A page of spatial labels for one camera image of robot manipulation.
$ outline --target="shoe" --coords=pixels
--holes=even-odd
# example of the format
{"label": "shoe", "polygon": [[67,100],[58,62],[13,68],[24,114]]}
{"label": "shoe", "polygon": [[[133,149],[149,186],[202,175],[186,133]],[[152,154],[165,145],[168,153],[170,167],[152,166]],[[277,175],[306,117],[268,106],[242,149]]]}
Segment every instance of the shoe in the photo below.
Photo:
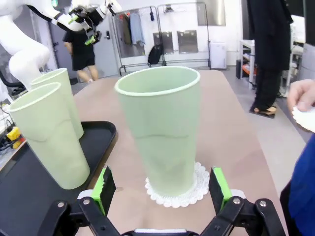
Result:
{"label": "shoe", "polygon": [[266,115],[268,115],[268,116],[275,114],[276,111],[277,111],[277,108],[275,108],[275,107],[270,107],[270,108],[268,108],[268,109],[265,110],[265,111],[260,111],[258,108],[255,108],[255,109],[254,109],[254,112],[255,112],[255,113],[263,113],[263,114],[266,114]]}

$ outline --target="coaster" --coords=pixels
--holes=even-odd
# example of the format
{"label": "coaster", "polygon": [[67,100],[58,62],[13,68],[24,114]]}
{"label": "coaster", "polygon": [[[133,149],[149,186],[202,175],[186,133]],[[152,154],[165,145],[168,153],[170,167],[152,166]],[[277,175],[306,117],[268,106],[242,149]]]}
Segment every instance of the coaster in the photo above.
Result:
{"label": "coaster", "polygon": [[184,194],[177,197],[162,196],[154,191],[151,187],[149,179],[146,179],[146,189],[150,198],[156,201],[157,204],[165,207],[187,207],[190,204],[195,204],[197,201],[203,199],[203,196],[209,192],[209,172],[206,168],[201,166],[199,162],[195,163],[195,170],[193,175],[193,185]]}
{"label": "coaster", "polygon": [[254,111],[254,109],[255,109],[255,105],[252,104],[252,107],[250,108],[249,113],[252,113],[252,114],[255,114],[255,115],[258,115],[258,116],[262,116],[262,117],[267,117],[267,118],[270,118],[270,119],[274,119],[275,116],[276,116],[276,114],[267,115],[266,113],[263,113],[263,112],[256,113]]}
{"label": "coaster", "polygon": [[315,107],[308,112],[301,112],[297,107],[294,107],[292,114],[300,126],[315,133]]}

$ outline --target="cup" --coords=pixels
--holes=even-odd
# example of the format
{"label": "cup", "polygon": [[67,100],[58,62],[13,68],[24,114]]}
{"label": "cup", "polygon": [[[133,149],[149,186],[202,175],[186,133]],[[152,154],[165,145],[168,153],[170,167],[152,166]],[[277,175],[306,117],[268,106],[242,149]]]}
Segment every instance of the cup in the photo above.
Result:
{"label": "cup", "polygon": [[178,196],[193,184],[200,74],[165,66],[119,79],[115,90],[152,188]]}
{"label": "cup", "polygon": [[60,68],[43,74],[31,82],[31,88],[35,89],[39,86],[47,85],[53,82],[61,83],[60,92],[63,96],[64,102],[68,107],[72,125],[74,127],[76,136],[79,139],[83,135],[83,128],[79,119],[77,107],[73,99],[68,70],[66,68]]}
{"label": "cup", "polygon": [[61,83],[32,89],[9,107],[33,152],[61,188],[82,185],[90,168],[77,139]]}

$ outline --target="black bag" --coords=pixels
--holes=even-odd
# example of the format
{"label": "black bag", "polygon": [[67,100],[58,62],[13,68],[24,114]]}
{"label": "black bag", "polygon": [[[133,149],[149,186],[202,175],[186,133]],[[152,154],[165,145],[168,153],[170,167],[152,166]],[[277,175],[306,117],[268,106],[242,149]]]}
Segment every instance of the black bag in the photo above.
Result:
{"label": "black bag", "polygon": [[159,62],[159,59],[162,55],[162,47],[161,45],[155,45],[150,53],[149,53],[149,56],[148,56],[148,63],[150,65],[155,65]]}

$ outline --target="gray door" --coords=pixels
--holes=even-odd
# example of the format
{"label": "gray door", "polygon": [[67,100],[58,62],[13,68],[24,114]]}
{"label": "gray door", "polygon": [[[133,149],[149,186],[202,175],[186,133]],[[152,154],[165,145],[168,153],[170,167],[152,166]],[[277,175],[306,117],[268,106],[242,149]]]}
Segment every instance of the gray door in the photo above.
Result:
{"label": "gray door", "polygon": [[66,47],[63,45],[65,31],[58,26],[49,23],[51,39],[53,42],[55,58],[58,68],[67,68],[69,78],[77,78],[76,72],[72,70],[72,60]]}
{"label": "gray door", "polygon": [[110,27],[111,20],[111,16],[108,16],[97,26],[97,30],[102,32],[102,39],[94,45],[95,64],[100,78],[118,74],[114,50],[115,34]]}

